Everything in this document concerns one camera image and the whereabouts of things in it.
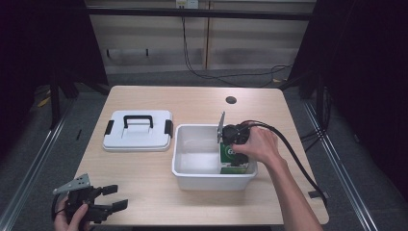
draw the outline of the white plastic container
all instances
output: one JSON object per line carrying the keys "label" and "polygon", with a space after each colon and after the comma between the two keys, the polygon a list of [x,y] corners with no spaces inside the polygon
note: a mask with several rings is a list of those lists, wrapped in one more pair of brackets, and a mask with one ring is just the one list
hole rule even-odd
{"label": "white plastic container", "polygon": [[217,124],[181,124],[176,129],[172,171],[179,188],[193,191],[240,191],[258,173],[249,160],[246,174],[219,174]]}

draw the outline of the black wire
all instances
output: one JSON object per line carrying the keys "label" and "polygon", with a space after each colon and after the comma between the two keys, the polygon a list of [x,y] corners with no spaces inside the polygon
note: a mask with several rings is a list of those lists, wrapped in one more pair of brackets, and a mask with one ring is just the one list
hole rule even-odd
{"label": "black wire", "polygon": [[187,69],[194,74],[195,76],[198,76],[200,78],[203,79],[207,79],[207,80],[218,80],[222,83],[234,86],[234,87],[238,87],[238,88],[246,88],[246,86],[241,86],[241,85],[237,85],[234,83],[231,83],[229,81],[225,81],[222,78],[228,78],[228,77],[238,77],[238,76],[262,76],[262,75],[271,75],[270,76],[270,80],[268,82],[266,82],[265,84],[262,84],[261,86],[258,87],[252,87],[252,88],[264,88],[267,85],[269,85],[270,83],[273,82],[273,73],[282,71],[288,67],[291,67],[292,64],[289,65],[276,65],[273,68],[270,69],[269,72],[264,72],[264,73],[247,73],[247,74],[230,74],[230,75],[220,75],[220,76],[212,76],[212,75],[206,75],[206,74],[199,74],[197,73],[191,66],[191,62],[190,62],[190,58],[189,58],[189,49],[187,46],[187,38],[186,38],[186,19],[185,17],[182,17],[182,23],[183,23],[183,47],[184,47],[184,58],[185,58],[185,64]]}
{"label": "black wire", "polygon": [[57,213],[60,213],[61,211],[59,211],[59,212],[55,212],[55,207],[57,206],[57,201],[58,201],[58,198],[60,197],[60,195],[59,194],[56,194],[55,196],[54,196],[54,200],[52,201],[52,206],[51,206],[51,219],[54,221],[55,220],[55,217],[57,216]]}
{"label": "black wire", "polygon": [[306,179],[309,181],[309,183],[312,185],[312,187],[319,193],[321,199],[323,200],[324,206],[327,207],[327,198],[325,197],[323,191],[319,188],[319,186],[312,180],[312,178],[310,177],[310,175],[307,173],[306,169],[304,168],[303,164],[300,163],[299,159],[297,158],[296,153],[294,152],[291,144],[288,142],[288,140],[286,140],[285,136],[283,136],[283,134],[281,132],[279,132],[276,128],[265,124],[264,122],[261,121],[257,121],[257,120],[246,120],[244,122],[242,122],[241,124],[245,124],[248,123],[248,125],[246,125],[245,127],[243,127],[242,129],[240,129],[239,131],[237,131],[236,134],[239,134],[240,132],[242,132],[245,129],[248,129],[250,127],[264,127],[269,129],[269,131],[273,132],[274,134],[276,134],[276,136],[278,136],[282,142],[286,145],[286,147],[288,148],[289,152],[292,154],[292,157],[294,159],[294,161],[296,162],[297,166],[300,168],[300,170],[302,171],[303,175],[306,177]]}
{"label": "black wire", "polygon": [[312,142],[312,144],[306,147],[305,152],[309,151],[309,149],[312,148],[319,140],[320,140],[320,137],[318,137],[315,141]]}

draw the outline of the metal rail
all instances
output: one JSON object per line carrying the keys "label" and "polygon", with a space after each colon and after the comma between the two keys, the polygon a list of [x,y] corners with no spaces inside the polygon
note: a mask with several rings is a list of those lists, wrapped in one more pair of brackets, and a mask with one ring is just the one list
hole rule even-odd
{"label": "metal rail", "polygon": [[[311,103],[305,103],[306,112],[311,119],[313,126],[315,127],[316,131],[320,130],[319,122],[316,118],[316,112],[313,108]],[[340,159],[339,154],[337,153],[336,149],[332,141],[329,139],[327,134],[322,134],[320,137],[321,144],[323,145],[324,150],[327,153],[327,157],[329,158],[334,170],[339,177],[340,182],[345,190],[345,193],[350,200],[351,206],[353,207],[358,219],[361,221],[364,230],[367,231],[377,231],[377,227],[373,218],[371,217],[370,211],[366,206],[366,203],[363,201],[363,198],[358,193],[357,189],[355,188],[350,176],[348,175],[347,170],[345,169],[342,160]]]}
{"label": "metal rail", "polygon": [[24,206],[24,203],[31,192],[31,189],[33,188],[34,184],[38,179],[39,173],[42,170],[42,167],[44,166],[49,156],[49,153],[51,152],[51,149],[55,141],[57,140],[58,135],[61,133],[61,130],[64,127],[66,116],[71,111],[74,101],[75,99],[68,100],[68,104],[66,106],[63,116],[61,117],[60,121],[56,124],[54,129],[50,130],[50,132],[48,133],[47,138],[45,139],[41,149],[37,154],[37,157],[34,159],[20,186],[15,192],[12,200],[10,201],[2,217],[0,218],[1,231],[12,230],[15,221],[17,220],[17,217]]}

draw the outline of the black handle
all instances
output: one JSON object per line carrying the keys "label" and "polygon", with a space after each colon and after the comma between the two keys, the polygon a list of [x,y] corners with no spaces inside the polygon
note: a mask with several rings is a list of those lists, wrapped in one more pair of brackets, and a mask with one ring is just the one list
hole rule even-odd
{"label": "black handle", "polygon": [[125,123],[125,128],[128,128],[128,124],[127,124],[128,119],[149,119],[150,128],[153,128],[153,117],[152,117],[152,115],[125,115],[123,117],[123,122]]}

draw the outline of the metal bracket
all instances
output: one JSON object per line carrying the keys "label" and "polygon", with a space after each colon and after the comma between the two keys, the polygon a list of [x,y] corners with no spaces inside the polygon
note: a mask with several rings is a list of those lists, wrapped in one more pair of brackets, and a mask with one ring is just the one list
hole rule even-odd
{"label": "metal bracket", "polygon": [[61,193],[69,192],[69,191],[81,190],[89,186],[90,186],[90,180],[89,180],[88,174],[85,173],[79,176],[78,178],[73,179],[72,181],[64,184],[63,186],[55,189],[52,192],[52,194],[61,194]]}

